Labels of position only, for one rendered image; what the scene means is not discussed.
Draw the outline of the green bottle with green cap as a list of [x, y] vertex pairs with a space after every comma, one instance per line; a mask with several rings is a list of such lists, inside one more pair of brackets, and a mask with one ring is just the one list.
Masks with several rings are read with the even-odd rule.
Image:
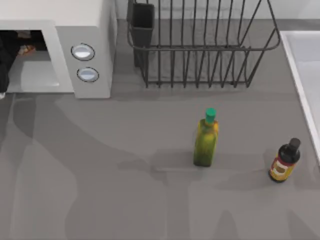
[[208, 168], [213, 164], [219, 136], [219, 122], [214, 108], [205, 110], [205, 118], [198, 122], [193, 151], [193, 164]]

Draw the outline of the pale microwave oven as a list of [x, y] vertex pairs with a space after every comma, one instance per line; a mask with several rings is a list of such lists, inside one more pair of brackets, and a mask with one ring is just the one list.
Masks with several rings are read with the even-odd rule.
[[[40, 30], [47, 52], [18, 56], [9, 71], [10, 93], [73, 93], [78, 99], [107, 99], [111, 95], [115, 43], [108, 25], [57, 26], [51, 20], [0, 20], [0, 30]], [[71, 47], [81, 43], [93, 47], [95, 56], [80, 61]], [[83, 82], [77, 70], [98, 71], [95, 82]]]

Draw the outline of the small silver microwave knob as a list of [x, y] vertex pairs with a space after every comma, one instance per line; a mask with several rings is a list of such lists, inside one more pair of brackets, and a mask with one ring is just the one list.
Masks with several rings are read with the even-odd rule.
[[86, 83], [93, 83], [100, 77], [99, 72], [92, 67], [84, 67], [77, 70], [77, 77]]

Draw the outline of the black cutlery holder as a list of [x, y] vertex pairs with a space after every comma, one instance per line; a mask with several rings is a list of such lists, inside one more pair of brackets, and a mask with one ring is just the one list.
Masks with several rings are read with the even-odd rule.
[[128, 0], [127, 21], [129, 32], [133, 42], [134, 66], [143, 64], [142, 49], [149, 49], [152, 42], [152, 34], [155, 26], [155, 6], [152, 3], [140, 3], [136, 0]]

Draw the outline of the large silver microwave knob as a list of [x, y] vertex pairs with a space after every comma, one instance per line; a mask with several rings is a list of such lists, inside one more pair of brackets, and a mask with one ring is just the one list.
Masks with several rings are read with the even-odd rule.
[[86, 43], [80, 43], [71, 47], [72, 56], [79, 61], [90, 61], [95, 57], [95, 50]]

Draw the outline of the dark bottle with yellow label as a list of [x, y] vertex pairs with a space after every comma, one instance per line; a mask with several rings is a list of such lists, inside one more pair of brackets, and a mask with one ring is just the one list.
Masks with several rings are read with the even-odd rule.
[[300, 145], [301, 141], [294, 137], [278, 149], [268, 171], [268, 175], [273, 181], [282, 183], [289, 178], [301, 158]]

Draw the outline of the orange food in microwave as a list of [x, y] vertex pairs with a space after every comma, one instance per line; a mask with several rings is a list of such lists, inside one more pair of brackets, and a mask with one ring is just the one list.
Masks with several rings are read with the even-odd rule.
[[21, 45], [18, 51], [20, 56], [27, 55], [36, 51], [36, 47], [34, 45]]

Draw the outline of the black microwave door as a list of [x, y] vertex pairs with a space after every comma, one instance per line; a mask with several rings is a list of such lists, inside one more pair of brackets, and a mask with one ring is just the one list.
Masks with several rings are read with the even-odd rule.
[[19, 50], [18, 33], [13, 30], [0, 30], [0, 100], [6, 96], [10, 83], [9, 71]]

